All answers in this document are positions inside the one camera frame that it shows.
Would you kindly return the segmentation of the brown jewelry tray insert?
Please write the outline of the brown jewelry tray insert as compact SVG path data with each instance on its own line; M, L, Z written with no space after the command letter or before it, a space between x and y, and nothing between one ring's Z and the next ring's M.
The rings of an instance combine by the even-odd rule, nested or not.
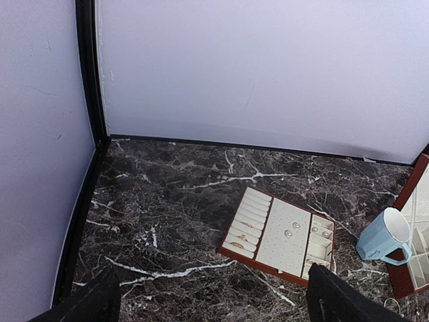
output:
M294 229L293 222L300 229ZM293 236L287 238L285 230ZM335 233L333 220L248 186L218 253L307 286L313 263L332 268Z

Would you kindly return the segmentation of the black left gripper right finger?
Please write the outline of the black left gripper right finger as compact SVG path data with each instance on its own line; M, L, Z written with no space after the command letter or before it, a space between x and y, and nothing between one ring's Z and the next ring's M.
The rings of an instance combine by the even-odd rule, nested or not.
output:
M311 321L406 321L373 302L328 268L313 263L309 270L307 307Z

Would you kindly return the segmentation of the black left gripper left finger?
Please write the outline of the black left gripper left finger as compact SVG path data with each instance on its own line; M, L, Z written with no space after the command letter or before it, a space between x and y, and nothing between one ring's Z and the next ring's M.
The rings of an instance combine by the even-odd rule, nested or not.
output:
M105 268L80 290L32 321L118 321L120 307L119 279L113 269Z

